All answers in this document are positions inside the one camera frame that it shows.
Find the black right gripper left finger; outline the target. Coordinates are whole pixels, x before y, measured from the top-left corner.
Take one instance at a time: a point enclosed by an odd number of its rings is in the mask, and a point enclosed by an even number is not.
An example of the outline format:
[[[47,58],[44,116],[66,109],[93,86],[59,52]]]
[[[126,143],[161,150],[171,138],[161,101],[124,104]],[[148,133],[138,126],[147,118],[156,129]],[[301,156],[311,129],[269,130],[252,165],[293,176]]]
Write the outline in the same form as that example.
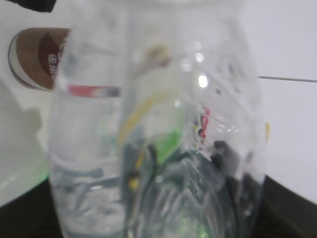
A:
[[[2,238],[61,238],[49,180],[0,208]]]

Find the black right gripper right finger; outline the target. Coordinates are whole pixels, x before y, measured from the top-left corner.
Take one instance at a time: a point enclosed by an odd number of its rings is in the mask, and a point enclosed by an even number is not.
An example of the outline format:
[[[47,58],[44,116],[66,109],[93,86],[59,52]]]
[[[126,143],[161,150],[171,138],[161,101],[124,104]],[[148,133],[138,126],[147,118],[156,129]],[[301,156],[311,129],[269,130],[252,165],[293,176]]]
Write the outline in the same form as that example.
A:
[[[316,236],[317,205],[267,176],[252,237],[315,238]]]

